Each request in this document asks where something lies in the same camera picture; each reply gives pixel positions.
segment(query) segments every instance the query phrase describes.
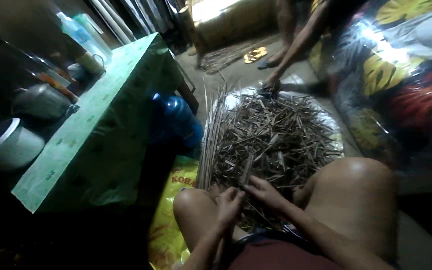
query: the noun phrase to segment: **blue bottle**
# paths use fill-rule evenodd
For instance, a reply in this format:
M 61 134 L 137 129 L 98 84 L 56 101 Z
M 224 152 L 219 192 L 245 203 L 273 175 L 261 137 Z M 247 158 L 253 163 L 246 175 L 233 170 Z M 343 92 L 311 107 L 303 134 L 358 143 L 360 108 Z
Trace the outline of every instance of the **blue bottle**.
M 203 126 L 191 112 L 188 104 L 179 96 L 163 98 L 156 93 L 153 101 L 157 104 L 157 113 L 163 116 L 158 130 L 161 140 L 177 137 L 184 146 L 192 148 L 203 138 Z

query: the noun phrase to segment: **table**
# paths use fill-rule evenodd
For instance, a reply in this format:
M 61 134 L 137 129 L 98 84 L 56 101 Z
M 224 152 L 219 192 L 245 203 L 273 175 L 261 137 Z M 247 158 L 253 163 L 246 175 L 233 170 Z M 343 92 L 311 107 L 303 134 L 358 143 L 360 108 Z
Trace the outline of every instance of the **table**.
M 11 193 L 32 213 L 135 202 L 158 93 L 198 103 L 158 33 L 113 51 L 106 74 L 46 143 Z

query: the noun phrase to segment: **metal pot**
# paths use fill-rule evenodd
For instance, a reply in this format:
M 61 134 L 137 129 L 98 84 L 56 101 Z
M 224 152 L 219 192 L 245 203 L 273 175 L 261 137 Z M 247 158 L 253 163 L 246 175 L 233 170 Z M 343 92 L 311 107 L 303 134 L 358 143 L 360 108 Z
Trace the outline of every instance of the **metal pot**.
M 17 89 L 20 92 L 13 100 L 11 112 L 13 114 L 30 114 L 45 120 L 62 118 L 71 101 L 49 84 L 36 84 L 28 89 Z
M 22 168 L 44 148 L 44 140 L 12 118 L 0 124 L 0 172 Z

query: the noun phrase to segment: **woven mat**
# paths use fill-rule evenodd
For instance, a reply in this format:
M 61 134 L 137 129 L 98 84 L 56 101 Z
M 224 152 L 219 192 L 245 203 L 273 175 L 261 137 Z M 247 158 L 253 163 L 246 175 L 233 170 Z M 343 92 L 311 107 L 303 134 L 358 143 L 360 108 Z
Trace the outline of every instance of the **woven mat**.
M 266 35 L 206 53 L 201 58 L 201 70 L 209 75 L 218 73 L 218 71 L 243 58 L 249 51 L 267 46 L 278 39 L 279 34 Z

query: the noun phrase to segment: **yellow plastic bag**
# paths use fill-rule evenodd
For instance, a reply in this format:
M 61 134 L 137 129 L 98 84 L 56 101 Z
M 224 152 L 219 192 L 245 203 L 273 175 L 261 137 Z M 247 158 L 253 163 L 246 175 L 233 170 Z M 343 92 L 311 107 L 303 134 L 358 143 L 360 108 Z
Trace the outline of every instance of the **yellow plastic bag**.
M 173 200 L 183 187 L 195 187 L 198 164 L 189 157 L 176 156 L 149 228 L 148 259 L 154 270 L 175 270 L 189 257 L 174 219 Z

